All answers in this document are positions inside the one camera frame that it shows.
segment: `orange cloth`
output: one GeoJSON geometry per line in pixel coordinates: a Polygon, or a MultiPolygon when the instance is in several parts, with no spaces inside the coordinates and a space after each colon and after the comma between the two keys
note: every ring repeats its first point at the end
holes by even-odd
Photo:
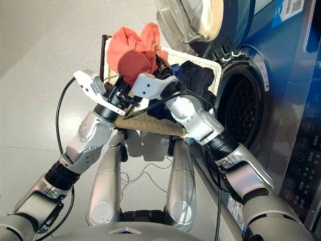
{"type": "Polygon", "coordinates": [[[157,49],[158,46],[158,25],[147,24],[140,37],[134,30],[121,27],[109,43],[107,62],[113,71],[133,86],[140,73],[153,74],[157,70],[155,54],[167,60],[168,53],[157,49]]]}

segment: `laundry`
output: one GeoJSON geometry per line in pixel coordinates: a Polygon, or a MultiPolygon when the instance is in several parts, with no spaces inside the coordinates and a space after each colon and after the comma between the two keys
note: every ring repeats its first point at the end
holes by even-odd
{"type": "Polygon", "coordinates": [[[140,73],[153,74],[158,69],[155,54],[166,62],[168,53],[159,48],[159,38],[158,25],[154,23],[147,24],[141,36],[130,28],[121,27],[112,36],[107,50],[109,67],[133,86],[140,73]]]}
{"type": "MultiPolygon", "coordinates": [[[[183,82],[187,88],[214,104],[216,96],[208,90],[215,78],[213,70],[203,68],[191,61],[186,61],[181,67],[183,70],[183,82]]],[[[206,111],[212,108],[208,103],[203,103],[203,106],[206,111]]]]}
{"type": "MultiPolygon", "coordinates": [[[[171,68],[172,74],[178,79],[180,79],[178,76],[181,76],[181,81],[189,90],[200,95],[214,105],[216,96],[208,90],[215,77],[212,69],[203,68],[191,61],[186,61],[181,66],[172,65],[171,68]]],[[[156,102],[158,102],[157,99],[152,99],[149,101],[148,105],[152,105],[156,102]]],[[[206,111],[209,111],[212,108],[208,103],[203,102],[202,104],[206,111]]],[[[165,104],[157,105],[148,110],[147,114],[157,119],[168,119],[172,122],[176,122],[165,104]]]]}
{"type": "Polygon", "coordinates": [[[176,76],[176,78],[181,81],[183,79],[183,70],[179,64],[171,65],[171,73],[176,76]]]}

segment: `sticker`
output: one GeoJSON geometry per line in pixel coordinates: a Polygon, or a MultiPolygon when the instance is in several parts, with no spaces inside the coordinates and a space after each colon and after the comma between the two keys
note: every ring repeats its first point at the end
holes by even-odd
{"type": "Polygon", "coordinates": [[[259,55],[259,53],[256,53],[256,55],[253,58],[253,62],[256,64],[256,66],[260,70],[260,73],[263,78],[265,92],[269,91],[269,78],[267,76],[266,66],[263,58],[261,57],[261,55],[259,55]]]}
{"type": "Polygon", "coordinates": [[[235,201],[230,195],[227,199],[227,209],[230,211],[235,221],[241,228],[242,232],[245,231],[244,221],[243,221],[243,205],[235,201]]]}
{"type": "Polygon", "coordinates": [[[272,27],[302,12],[304,0],[277,0],[272,27]]]}

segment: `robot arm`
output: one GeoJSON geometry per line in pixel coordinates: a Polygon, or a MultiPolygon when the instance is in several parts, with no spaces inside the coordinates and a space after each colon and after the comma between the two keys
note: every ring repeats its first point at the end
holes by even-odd
{"type": "MultiPolygon", "coordinates": [[[[20,200],[14,214],[1,218],[1,240],[29,241],[36,232],[49,229],[63,207],[62,199],[99,158],[117,116],[133,103],[128,97],[131,88],[124,81],[105,89],[98,75],[91,71],[77,71],[74,75],[85,94],[98,105],[79,126],[66,153],[20,200]]],[[[175,83],[172,76],[156,81],[140,74],[132,92],[139,97],[164,98],[179,91],[173,87],[175,83]]],[[[226,170],[231,189],[244,203],[245,240],[313,240],[289,206],[273,194],[273,181],[256,158],[203,110],[197,98],[180,96],[168,100],[166,105],[189,134],[212,153],[215,163],[226,170]]]]}
{"type": "Polygon", "coordinates": [[[18,202],[13,215],[1,219],[0,240],[28,241],[36,232],[45,233],[50,228],[63,208],[62,200],[81,174],[98,160],[115,127],[113,122],[128,107],[117,97],[130,90],[123,81],[106,91],[92,71],[77,71],[74,75],[86,95],[98,105],[80,124],[66,152],[18,202]]]}
{"type": "Polygon", "coordinates": [[[180,96],[166,105],[173,118],[225,169],[230,189],[243,200],[244,240],[314,240],[293,210],[273,193],[273,180],[257,159],[202,108],[197,98],[180,96]]]}

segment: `laundry basket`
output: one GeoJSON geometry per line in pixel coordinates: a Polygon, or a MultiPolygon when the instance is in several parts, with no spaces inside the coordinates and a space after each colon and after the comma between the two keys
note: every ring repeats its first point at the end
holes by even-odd
{"type": "MultiPolygon", "coordinates": [[[[114,72],[107,63],[107,49],[109,42],[111,40],[110,36],[103,36],[103,45],[102,45],[102,59],[101,59],[101,69],[100,75],[103,78],[104,83],[109,82],[114,84],[119,77],[119,74],[114,72]]],[[[178,52],[168,48],[162,48],[168,52],[168,63],[172,64],[183,64],[184,62],[190,60],[191,62],[200,65],[202,67],[207,67],[213,70],[215,79],[213,80],[212,85],[209,87],[209,90],[214,94],[217,93],[219,80],[221,77],[221,66],[211,60],[202,59],[193,55],[186,53],[178,52]]],[[[148,100],[143,99],[140,103],[140,108],[135,108],[135,111],[146,108],[148,106],[148,100]]],[[[180,136],[180,137],[189,137],[188,133],[180,123],[173,123],[167,119],[157,119],[148,115],[146,112],[140,114],[131,119],[123,120],[122,116],[119,116],[115,122],[117,128],[132,129],[138,131],[151,132],[156,134],[171,135],[171,136],[180,136]]]]}

